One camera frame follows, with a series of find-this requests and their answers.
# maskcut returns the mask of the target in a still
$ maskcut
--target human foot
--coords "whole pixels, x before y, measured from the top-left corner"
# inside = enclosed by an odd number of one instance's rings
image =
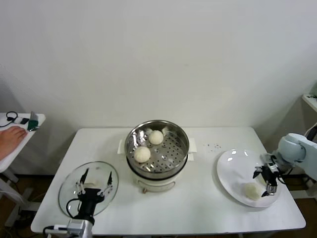
[[[25,129],[19,126],[0,131],[0,161],[15,150],[26,135]]]

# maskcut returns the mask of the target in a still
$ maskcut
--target steamed bun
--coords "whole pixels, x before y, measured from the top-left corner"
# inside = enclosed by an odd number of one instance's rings
[[[148,161],[151,157],[151,152],[148,147],[140,146],[134,152],[134,159],[139,163]]]
[[[159,130],[154,130],[149,136],[149,141],[153,145],[159,145],[163,142],[164,136],[163,133]]]
[[[244,192],[249,199],[254,201],[259,200],[262,196],[261,186],[256,182],[246,183],[244,186]]]

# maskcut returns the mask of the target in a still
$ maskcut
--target cable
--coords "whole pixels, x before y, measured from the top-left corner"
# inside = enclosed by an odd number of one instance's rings
[[[43,236],[46,238],[46,230],[54,230],[54,226],[44,227],[43,229]]]
[[[12,234],[6,228],[0,228],[0,231],[4,230],[11,238],[13,238]]]
[[[305,132],[304,136],[306,137],[307,134],[308,134],[308,132],[309,132],[311,129],[313,129],[316,125],[317,125],[317,122],[316,122],[311,128],[309,128],[309,129]]]
[[[67,204],[66,204],[66,212],[69,214],[70,218],[74,218],[73,215],[70,214],[70,211],[68,210],[68,205],[72,202],[72,201],[78,201],[79,198],[73,198],[73,199],[70,199]]]
[[[9,117],[8,115],[9,115],[10,113],[15,114],[15,117],[14,117],[14,118],[13,118],[13,117]],[[7,120],[10,119],[10,122],[9,122],[8,124],[6,124],[6,125],[0,125],[0,127],[6,127],[7,125],[10,125],[11,123],[13,123],[13,122],[15,121],[15,119],[18,118],[18,113],[14,112],[14,111],[10,111],[10,112],[7,112],[7,113],[5,114],[5,116],[6,116],[6,119],[7,119]]]
[[[30,202],[34,202],[36,199],[38,199],[39,197],[42,197],[45,194],[46,194],[46,192],[41,193],[40,195],[38,195],[35,198],[33,198]]]
[[[286,175],[289,175],[292,171],[293,171],[293,168],[291,168],[291,170]]]
[[[284,183],[284,182],[281,180],[280,177],[278,177],[277,179],[278,179],[282,184],[285,184],[285,185],[286,185],[286,183]]]
[[[77,206],[77,212],[79,212],[79,208],[80,208],[80,201],[79,201],[78,206]]]

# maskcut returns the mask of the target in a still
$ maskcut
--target white shelf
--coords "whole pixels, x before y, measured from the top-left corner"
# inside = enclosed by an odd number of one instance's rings
[[[317,98],[311,94],[304,94],[302,98],[309,106],[311,106],[312,109],[315,110],[315,112],[317,112]]]

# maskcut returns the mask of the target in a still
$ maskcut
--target floor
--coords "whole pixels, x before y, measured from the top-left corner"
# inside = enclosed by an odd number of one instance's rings
[[[17,187],[21,193],[23,193],[26,187],[33,187],[34,192],[32,193],[30,200],[40,202],[45,192],[47,191],[52,177],[30,177],[30,176],[20,176]],[[300,179],[290,178],[286,182],[289,184],[288,187],[290,190],[301,190],[305,188],[305,185]],[[303,216],[306,219],[307,225],[304,229],[295,230],[295,231],[284,231],[277,232],[271,236],[271,238],[315,238],[317,237],[317,202],[314,199],[298,199],[295,200],[298,207],[300,208]],[[42,237],[42,234],[34,234],[30,230],[30,223],[32,217],[24,221],[25,228],[14,227],[13,229],[8,229],[4,227],[4,223],[11,213],[11,210],[14,208],[15,204],[7,199],[5,196],[0,200],[0,238],[39,238]],[[253,236],[252,234],[246,234],[243,237],[248,238]],[[230,235],[217,235],[217,236],[200,236],[200,237],[211,237],[211,238],[237,238],[237,234]],[[178,236],[177,238],[197,238],[193,236],[182,237]]]

